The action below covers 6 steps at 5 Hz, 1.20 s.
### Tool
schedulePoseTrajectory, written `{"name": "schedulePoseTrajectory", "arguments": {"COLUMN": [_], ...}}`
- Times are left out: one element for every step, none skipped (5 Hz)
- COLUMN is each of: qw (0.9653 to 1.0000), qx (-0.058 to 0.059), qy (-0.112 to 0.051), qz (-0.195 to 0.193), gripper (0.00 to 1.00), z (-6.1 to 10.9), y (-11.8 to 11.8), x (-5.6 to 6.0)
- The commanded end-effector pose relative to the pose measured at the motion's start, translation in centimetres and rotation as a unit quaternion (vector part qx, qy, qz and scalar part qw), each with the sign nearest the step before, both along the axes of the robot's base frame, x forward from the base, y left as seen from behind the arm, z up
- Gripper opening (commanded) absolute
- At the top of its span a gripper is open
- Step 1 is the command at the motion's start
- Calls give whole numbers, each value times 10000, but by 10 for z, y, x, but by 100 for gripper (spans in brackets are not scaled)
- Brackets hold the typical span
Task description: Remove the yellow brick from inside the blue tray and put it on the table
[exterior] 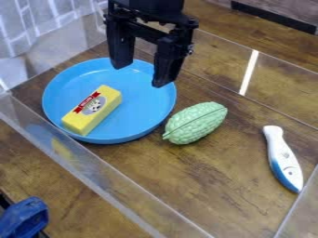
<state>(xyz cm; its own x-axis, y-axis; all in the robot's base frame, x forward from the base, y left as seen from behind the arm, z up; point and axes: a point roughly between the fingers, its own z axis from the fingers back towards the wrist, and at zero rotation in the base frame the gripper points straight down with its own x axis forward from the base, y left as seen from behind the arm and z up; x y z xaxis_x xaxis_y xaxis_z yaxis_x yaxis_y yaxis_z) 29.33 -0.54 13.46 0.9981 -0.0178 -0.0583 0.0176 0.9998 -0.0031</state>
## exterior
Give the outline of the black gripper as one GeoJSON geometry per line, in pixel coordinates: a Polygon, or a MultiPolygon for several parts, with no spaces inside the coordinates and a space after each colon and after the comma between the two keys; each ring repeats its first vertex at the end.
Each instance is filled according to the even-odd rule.
{"type": "Polygon", "coordinates": [[[118,70],[132,64],[134,37],[156,43],[150,85],[176,80],[185,56],[192,53],[192,33],[199,22],[182,13],[185,0],[108,0],[105,14],[109,58],[118,70]],[[172,24],[168,33],[136,21],[172,24]]]}

